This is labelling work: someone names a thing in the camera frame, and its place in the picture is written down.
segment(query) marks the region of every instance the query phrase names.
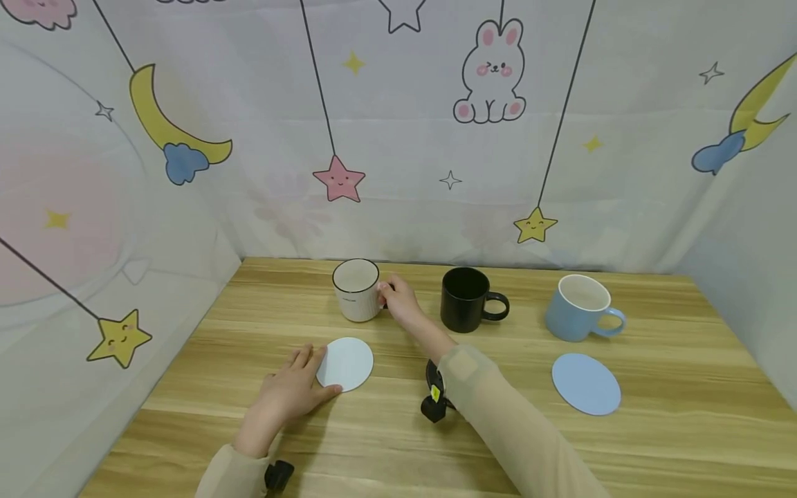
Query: black line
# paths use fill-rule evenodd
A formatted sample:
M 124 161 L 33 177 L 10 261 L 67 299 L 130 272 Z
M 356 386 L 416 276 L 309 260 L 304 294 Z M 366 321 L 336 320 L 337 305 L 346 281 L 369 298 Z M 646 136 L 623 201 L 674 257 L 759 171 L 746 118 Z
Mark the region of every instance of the black line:
M 133 63 L 130 62 L 130 57 L 128 57 L 128 53 L 124 51 L 124 47 L 122 47 L 122 44 L 119 42 L 119 38 L 117 38 L 116 37 L 116 33 L 113 32 L 113 28 L 111 27 L 111 23 L 108 22 L 108 18 L 105 17 L 105 13 L 100 8 L 100 4 L 97 3 L 97 0 L 92 0 L 92 1 L 94 2 L 94 6 L 97 8 L 97 12 L 100 13 L 100 17 L 102 18 L 103 21 L 105 21 L 105 25 L 108 27 L 108 31 L 111 32 L 111 36 L 113 37 L 113 41 L 115 41 L 116 42 L 116 46 L 119 47 L 120 52 L 124 56 L 124 60 L 126 60 L 128 62 L 128 66 L 130 66 L 130 70 L 135 73 L 135 68 L 133 67 Z
M 87 313 L 88 313 L 89 315 L 91 315 L 91 316 L 92 316 L 92 317 L 93 317 L 95 320 L 99 320 L 99 319 L 100 319 L 100 317 L 99 317 L 99 316 L 97 316 L 97 315 L 96 315 L 96 314 L 95 314 L 95 313 L 94 313 L 92 310 L 90 310 L 90 309 L 86 308 L 86 305 L 85 305 L 85 304 L 83 304 L 83 303 L 81 303 L 81 302 L 80 302 L 80 301 L 79 301 L 79 300 L 78 300 L 78 299 L 77 299 L 75 296 L 73 296 L 73 295 L 72 295 L 72 293 L 70 293 L 70 292 L 69 292 L 68 290 L 66 290 L 65 288 L 61 287 L 61 286 L 58 284 L 58 282 L 56 282 L 55 280 L 53 280 L 52 278 L 50 278 L 50 276 L 49 276 L 49 275 L 47 275 L 47 273 L 44 273 L 43 271 L 41 271 L 41 269 L 40 269 L 38 266 L 34 265 L 34 264 L 33 264 L 33 263 L 32 263 L 32 262 L 31 262 L 31 261 L 28 259 L 28 258 L 26 258 L 25 256 L 23 256 L 23 255 L 22 255 L 22 253 L 20 253 L 20 252 L 19 252 L 19 251 L 17 251 L 16 249 L 14 249 L 14 247 L 12 247 L 12 246 L 11 246 L 11 244 L 9 244 L 8 242 L 6 242 L 6 240 L 5 240 L 3 237 L 0 237 L 0 244 L 3 244 L 3 245 L 6 247 L 6 249 L 8 249 L 9 251 L 11 251 L 11 253 L 12 253 L 14 256 L 16 256 L 16 257 L 18 257 L 20 260 L 22 260 L 22 262 L 23 262 L 23 263 L 25 263 L 26 265 L 28 265 L 28 266 L 29 266 L 29 267 L 30 267 L 30 268 L 31 268 L 31 269 L 32 269 L 34 272 L 36 272 L 36 273 L 38 273 L 39 275 L 41 275 L 41 277 L 42 277 L 43 279 L 47 280 L 47 281 L 48 281 L 48 282 L 49 282 L 49 283 L 50 283 L 50 284 L 51 284 L 51 285 L 52 285 L 54 288 L 56 288 L 56 289 L 58 289 L 59 291 L 61 291 L 61 292 L 62 292 L 62 293 L 65 295 L 65 296 L 67 296 L 69 299 L 71 299 L 71 300 L 75 301 L 75 304 L 77 304 L 78 306 L 80 306 L 81 308 L 83 308 L 83 311 L 87 312 Z
M 559 133 L 562 131 L 562 123 L 564 122 L 564 114 L 567 112 L 567 102 L 570 101 L 570 92 L 573 90 L 575 83 L 575 74 L 579 70 L 579 62 L 581 61 L 581 52 L 584 50 L 584 42 L 587 41 L 587 33 L 590 30 L 590 22 L 592 22 L 592 13 L 595 11 L 595 2 L 592 0 L 592 7 L 590 7 L 590 15 L 587 16 L 587 25 L 584 26 L 584 35 L 581 37 L 581 46 L 579 46 L 579 55 L 575 57 L 575 66 L 573 67 L 573 74 L 570 76 L 570 86 L 567 87 L 567 96 L 564 97 L 564 107 L 562 107 L 562 116 L 559 118 L 559 126 L 556 128 L 556 136 L 553 139 L 553 147 L 551 147 L 551 157 L 548 158 L 548 168 L 545 169 L 545 178 L 543 178 L 543 186 L 540 189 L 540 198 L 537 199 L 537 207 L 543 201 L 543 193 L 545 192 L 545 183 L 548 182 L 548 173 L 551 172 L 551 165 L 553 164 L 553 155 L 556 153 L 556 144 L 559 142 Z
M 310 25 L 307 23 L 307 11 L 304 9 L 304 0 L 299 0 L 301 5 L 301 15 L 304 18 L 304 30 L 307 31 L 307 43 L 310 45 L 310 56 L 312 57 L 312 68 L 316 70 L 316 82 L 318 83 L 318 93 L 321 95 L 321 107 L 324 108 L 324 118 L 327 120 L 327 131 L 329 132 L 329 145 L 332 146 L 332 155 L 335 152 L 335 140 L 332 138 L 332 126 L 329 124 L 329 113 L 327 112 L 327 102 L 324 100 L 324 89 L 321 88 L 321 76 L 318 76 L 318 64 L 316 63 L 316 51 L 312 49 L 312 38 L 310 38 Z

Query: wood grain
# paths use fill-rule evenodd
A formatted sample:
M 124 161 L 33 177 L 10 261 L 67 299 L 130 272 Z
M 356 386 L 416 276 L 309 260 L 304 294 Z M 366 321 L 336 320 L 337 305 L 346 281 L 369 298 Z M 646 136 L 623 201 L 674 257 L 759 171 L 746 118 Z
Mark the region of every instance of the wood grain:
M 82 496 L 193 496 L 263 376 L 303 343 L 344 336 L 371 346 L 373 374 L 284 432 L 278 457 L 296 473 L 283 496 L 517 496 L 458 414 L 437 425 L 421 415 L 426 360 L 387 312 L 364 324 L 340 315 L 335 265 L 247 259 Z M 447 267 L 379 266 L 401 273 L 438 318 Z M 797 414 L 689 278 L 596 274 L 628 327 L 613 339 L 565 343 L 542 322 L 565 273 L 484 271 L 511 300 L 511 313 L 455 339 L 494 359 L 613 496 L 797 496 Z M 567 352 L 592 355 L 614 372 L 618 412 L 589 417 L 559 397 L 550 370 Z

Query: mug rim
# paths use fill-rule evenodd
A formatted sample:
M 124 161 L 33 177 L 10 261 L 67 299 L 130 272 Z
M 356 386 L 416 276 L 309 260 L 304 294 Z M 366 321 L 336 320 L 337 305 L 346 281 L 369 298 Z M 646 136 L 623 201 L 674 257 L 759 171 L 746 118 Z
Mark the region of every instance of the mug rim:
M 562 291 L 562 282 L 564 282 L 566 279 L 571 278 L 571 277 L 576 277 L 576 278 L 580 277 L 582 279 L 587 279 L 587 280 L 589 280 L 591 282 L 596 283 L 601 288 L 601 290 L 603 290 L 603 294 L 605 295 L 605 297 L 607 299 L 606 306 L 603 306 L 602 308 L 598 308 L 598 309 L 589 309 L 589 308 L 584 308 L 582 306 L 579 306 L 578 304 L 576 304 L 573 301 L 569 300 L 567 298 L 567 296 L 564 294 L 564 292 Z M 556 285 L 556 289 L 559 291 L 559 295 L 562 296 L 562 298 L 564 300 L 566 300 L 568 304 L 570 304 L 574 308 L 580 309 L 583 312 L 603 312 L 603 311 L 606 311 L 611 306 L 611 292 L 609 292 L 609 289 L 606 288 L 606 285 L 601 284 L 600 282 L 598 282 L 596 279 L 592 278 L 591 276 L 582 275 L 580 273 L 571 273 L 570 275 L 565 275 L 565 276 L 563 276 L 562 278 L 559 279 L 559 283 Z
M 335 273 L 338 271 L 338 268 L 340 268 L 344 264 L 348 263 L 349 261 L 367 261 L 367 262 L 371 263 L 371 265 L 373 265 L 373 267 L 376 268 L 376 280 L 371 282 L 371 285 L 368 285 L 366 288 L 360 289 L 359 291 L 347 291 L 347 290 L 344 290 L 344 289 L 338 287 L 338 284 L 335 283 Z M 374 284 L 379 282 L 379 275 L 380 275 L 379 266 L 377 266 L 377 264 L 375 262 L 373 262 L 373 261 L 371 261 L 371 260 L 369 260 L 369 259 L 367 259 L 365 257 L 353 257 L 352 259 L 341 261 L 340 263 L 338 263 L 338 265 L 335 267 L 335 269 L 332 270 L 332 285 L 334 285 L 335 288 L 338 289 L 339 291 L 345 292 L 347 294 L 360 294 L 362 292 L 367 291 L 369 288 L 373 287 Z
M 465 297 L 459 297 L 459 296 L 455 295 L 446 286 L 446 278 L 448 277 L 448 275 L 450 273 L 455 272 L 457 270 L 473 270 L 474 272 L 478 273 L 479 275 L 481 275 L 485 279 L 485 282 L 487 283 L 487 289 L 482 294 L 480 294 L 479 296 L 471 298 L 471 299 L 467 299 Z M 484 272 L 482 272 L 479 269 L 476 269 L 476 268 L 474 268 L 472 266 L 457 266 L 455 268 L 450 269 L 449 271 L 446 272 L 445 275 L 443 275 L 442 284 L 443 284 L 443 290 L 446 291 L 446 294 L 448 294 L 449 296 L 453 297 L 454 299 L 460 300 L 460 301 L 478 301 L 479 299 L 483 299 L 490 292 L 490 279 L 484 274 Z

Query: yellow star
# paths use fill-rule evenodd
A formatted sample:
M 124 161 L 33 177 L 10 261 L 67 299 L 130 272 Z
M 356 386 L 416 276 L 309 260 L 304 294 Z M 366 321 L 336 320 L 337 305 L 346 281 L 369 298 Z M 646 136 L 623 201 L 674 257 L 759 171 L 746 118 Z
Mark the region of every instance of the yellow star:
M 517 220 L 515 226 L 520 230 L 517 243 L 522 244 L 529 239 L 545 242 L 545 230 L 554 226 L 559 220 L 546 218 L 539 206 L 534 208 L 528 218 Z
M 357 76 L 359 74 L 359 69 L 362 68 L 365 63 L 362 62 L 360 59 L 357 58 L 354 50 L 351 51 L 351 56 L 349 56 L 349 60 L 343 63 L 344 66 L 351 69 L 351 71 Z
M 102 342 L 86 359 L 93 362 L 103 358 L 113 358 L 122 368 L 130 366 L 135 349 L 152 340 L 152 336 L 139 328 L 139 310 L 134 309 L 120 321 L 97 320 L 102 332 Z
M 69 217 L 72 216 L 71 213 L 56 213 L 55 211 L 47 210 L 47 225 L 45 228 L 62 228 L 68 229 L 69 228 Z
M 598 140 L 597 135 L 593 136 L 592 140 L 590 140 L 589 142 L 582 143 L 581 145 L 585 146 L 589 152 L 594 151 L 598 147 L 603 147 L 603 144 L 600 142 L 600 140 Z

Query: left hand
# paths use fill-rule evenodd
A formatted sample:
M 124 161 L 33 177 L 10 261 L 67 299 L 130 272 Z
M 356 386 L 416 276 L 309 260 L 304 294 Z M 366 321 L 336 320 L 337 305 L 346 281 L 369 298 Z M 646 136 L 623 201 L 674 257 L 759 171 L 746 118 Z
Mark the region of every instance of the left hand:
M 312 344 L 305 344 L 288 357 L 276 374 L 266 375 L 257 400 L 246 412 L 235 437 L 233 447 L 239 453 L 265 457 L 286 422 L 340 394 L 341 386 L 313 386 L 326 353 L 326 346 L 313 350 Z

